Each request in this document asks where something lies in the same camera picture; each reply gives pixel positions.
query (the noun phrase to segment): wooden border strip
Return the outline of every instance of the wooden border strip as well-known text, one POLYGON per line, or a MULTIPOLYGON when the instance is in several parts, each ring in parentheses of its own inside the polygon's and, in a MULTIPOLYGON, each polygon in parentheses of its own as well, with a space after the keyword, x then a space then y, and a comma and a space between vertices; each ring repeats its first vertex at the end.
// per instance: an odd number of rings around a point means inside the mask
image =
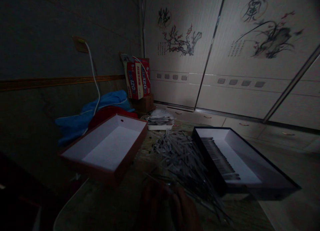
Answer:
MULTIPOLYGON (((96 76, 97 82, 125 79, 125 75, 96 76)), ((41 78, 41 79, 14 79, 0 81, 0 92, 21 89, 44 88, 59 85, 92 83, 92 76, 88 77, 65 77, 65 78, 41 78)))

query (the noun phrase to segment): blue cloth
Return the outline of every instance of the blue cloth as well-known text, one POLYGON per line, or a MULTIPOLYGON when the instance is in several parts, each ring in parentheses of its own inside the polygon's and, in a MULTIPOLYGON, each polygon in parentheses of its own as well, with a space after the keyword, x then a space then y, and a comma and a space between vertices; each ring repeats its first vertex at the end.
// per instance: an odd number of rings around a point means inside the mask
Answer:
MULTIPOLYGON (((88 125, 93 118, 97 102, 98 99, 83 106, 79 115, 57 118, 55 120, 56 125, 63 135, 63 138, 58 141, 59 146, 68 145, 87 130, 88 125)), ((97 111, 106 106, 117 106, 128 112, 134 111, 134 109, 131 109, 130 107, 127 93, 124 90, 110 92, 101 96, 97 111)))

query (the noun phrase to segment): electrical outlet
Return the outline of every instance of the electrical outlet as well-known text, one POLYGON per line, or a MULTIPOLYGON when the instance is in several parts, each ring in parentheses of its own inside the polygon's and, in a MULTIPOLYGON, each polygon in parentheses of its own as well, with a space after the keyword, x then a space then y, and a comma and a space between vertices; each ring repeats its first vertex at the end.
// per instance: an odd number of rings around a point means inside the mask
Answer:
POLYGON ((72 36, 74 46, 76 46, 77 51, 82 52, 82 53, 89 53, 88 48, 85 43, 80 43, 79 39, 86 40, 84 38, 78 37, 78 36, 72 36))

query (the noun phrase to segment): cardboard box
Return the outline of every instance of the cardboard box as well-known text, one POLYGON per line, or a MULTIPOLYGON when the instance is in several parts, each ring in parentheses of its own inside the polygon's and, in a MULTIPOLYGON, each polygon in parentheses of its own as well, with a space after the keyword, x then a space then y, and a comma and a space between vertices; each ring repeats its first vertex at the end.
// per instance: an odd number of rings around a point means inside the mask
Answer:
POLYGON ((147 95, 139 100, 131 99, 131 104, 137 112, 146 114, 154 108, 153 94, 147 95))
POLYGON ((301 189, 231 128, 194 127, 192 139, 199 147, 206 167, 215 176, 213 185, 220 194, 226 185, 225 193, 231 197, 244 198, 253 194, 258 200, 282 200, 301 189), (230 174, 224 171, 229 165, 233 169, 231 175, 238 175, 239 179, 227 178, 230 174))
POLYGON ((128 97, 139 100, 150 94, 149 59, 120 55, 126 76, 128 97))
POLYGON ((59 156, 72 170, 116 188, 146 135, 146 121, 115 114, 70 144, 59 156))

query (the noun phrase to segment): hand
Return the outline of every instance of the hand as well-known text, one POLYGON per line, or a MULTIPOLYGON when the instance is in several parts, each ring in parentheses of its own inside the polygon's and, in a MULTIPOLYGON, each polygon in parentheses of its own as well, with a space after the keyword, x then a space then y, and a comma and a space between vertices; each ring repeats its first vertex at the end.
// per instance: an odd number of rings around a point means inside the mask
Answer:
POLYGON ((132 231, 154 231, 159 202, 167 196, 165 185, 150 181, 141 193, 137 220, 132 231))
POLYGON ((177 231, 201 231, 201 223, 194 202, 179 187, 170 199, 171 216, 177 231))

